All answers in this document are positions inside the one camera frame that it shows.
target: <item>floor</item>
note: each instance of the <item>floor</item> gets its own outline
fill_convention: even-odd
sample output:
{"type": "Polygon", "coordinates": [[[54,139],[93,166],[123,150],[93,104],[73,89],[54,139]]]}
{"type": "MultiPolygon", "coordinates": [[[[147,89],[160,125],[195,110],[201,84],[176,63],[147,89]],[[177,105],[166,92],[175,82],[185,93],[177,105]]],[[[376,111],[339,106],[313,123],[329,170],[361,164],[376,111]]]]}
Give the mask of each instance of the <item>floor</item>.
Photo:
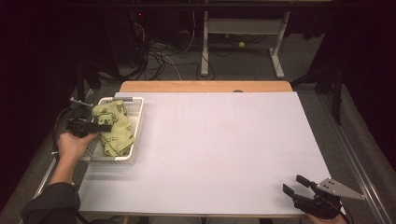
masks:
{"type": "MultiPolygon", "coordinates": [[[[225,38],[212,35],[209,38],[209,76],[199,75],[201,62],[200,43],[186,37],[179,46],[156,43],[150,49],[152,56],[145,74],[137,79],[150,79],[162,66],[157,60],[162,55],[163,71],[155,77],[161,80],[277,80],[268,54],[276,39],[273,36],[235,36],[225,38]],[[239,48],[239,42],[245,42],[239,48]]],[[[286,81],[306,74],[320,45],[322,37],[305,40],[302,35],[291,35],[284,39],[278,53],[286,81]]],[[[133,69],[121,66],[122,74],[133,69]]],[[[362,192],[365,202],[343,199],[343,204],[353,215],[355,223],[392,223],[396,215],[396,174],[371,136],[364,120],[356,110],[347,88],[343,88],[341,104],[342,125],[332,119],[330,103],[332,95],[316,95],[314,84],[302,84],[294,88],[298,92],[305,114],[332,177],[344,185],[362,192]]],[[[105,96],[113,96],[120,88],[118,81],[105,81],[100,90],[88,91],[87,99],[95,104],[105,96]]],[[[29,169],[0,214],[0,223],[20,223],[21,210],[39,189],[53,161],[50,134],[33,158],[29,169]]],[[[87,164],[80,163],[75,173],[78,185],[87,164]]],[[[299,223],[297,219],[275,219],[274,223],[299,223]]]]}

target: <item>green cloth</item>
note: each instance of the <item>green cloth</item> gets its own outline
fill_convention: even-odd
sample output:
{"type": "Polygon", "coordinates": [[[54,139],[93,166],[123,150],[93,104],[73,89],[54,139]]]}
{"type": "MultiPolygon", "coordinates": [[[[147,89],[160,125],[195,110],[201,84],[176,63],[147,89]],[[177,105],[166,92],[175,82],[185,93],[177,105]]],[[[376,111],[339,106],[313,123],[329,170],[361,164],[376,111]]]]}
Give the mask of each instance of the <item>green cloth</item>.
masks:
{"type": "Polygon", "coordinates": [[[112,125],[111,133],[100,133],[105,155],[128,156],[134,142],[134,133],[123,101],[97,105],[93,108],[92,115],[98,124],[112,125]]]}

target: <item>black sleeve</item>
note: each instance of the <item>black sleeve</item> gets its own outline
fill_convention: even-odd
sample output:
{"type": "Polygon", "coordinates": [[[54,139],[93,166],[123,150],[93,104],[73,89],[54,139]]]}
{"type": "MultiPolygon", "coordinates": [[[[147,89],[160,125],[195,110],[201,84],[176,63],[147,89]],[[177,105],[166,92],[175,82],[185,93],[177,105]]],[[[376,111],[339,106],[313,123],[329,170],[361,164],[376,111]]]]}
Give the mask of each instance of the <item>black sleeve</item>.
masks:
{"type": "Polygon", "coordinates": [[[75,187],[67,183],[52,184],[23,208],[23,223],[77,223],[79,205],[75,187]]]}

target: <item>basket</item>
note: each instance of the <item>basket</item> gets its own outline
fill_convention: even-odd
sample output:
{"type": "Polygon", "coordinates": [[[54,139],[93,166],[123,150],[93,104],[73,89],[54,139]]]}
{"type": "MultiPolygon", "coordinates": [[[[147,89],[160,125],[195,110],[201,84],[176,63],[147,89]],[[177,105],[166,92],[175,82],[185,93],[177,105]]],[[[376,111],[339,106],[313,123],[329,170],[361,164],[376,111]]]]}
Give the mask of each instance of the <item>basket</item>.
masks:
{"type": "Polygon", "coordinates": [[[113,98],[105,97],[99,101],[99,105],[109,104],[113,101],[122,100],[128,117],[132,123],[132,130],[134,130],[134,142],[131,145],[131,150],[128,156],[125,157],[108,157],[104,153],[100,137],[96,137],[88,145],[88,149],[84,156],[80,159],[86,161],[90,165],[134,165],[136,160],[140,134],[142,133],[144,113],[143,113],[143,98],[113,98]]]}

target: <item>hand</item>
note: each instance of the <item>hand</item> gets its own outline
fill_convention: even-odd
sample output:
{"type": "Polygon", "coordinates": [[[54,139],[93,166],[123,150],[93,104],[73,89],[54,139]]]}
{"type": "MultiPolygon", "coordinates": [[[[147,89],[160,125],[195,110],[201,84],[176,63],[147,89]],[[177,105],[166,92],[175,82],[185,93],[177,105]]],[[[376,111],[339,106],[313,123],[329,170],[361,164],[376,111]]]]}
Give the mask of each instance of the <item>hand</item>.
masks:
{"type": "Polygon", "coordinates": [[[59,156],[61,161],[77,162],[87,150],[88,144],[93,140],[98,133],[89,133],[83,138],[74,136],[71,133],[63,133],[59,137],[59,156]]]}
{"type": "Polygon", "coordinates": [[[347,224],[347,221],[341,215],[338,215],[333,219],[322,219],[308,213],[306,213],[306,215],[315,224],[347,224]]]}

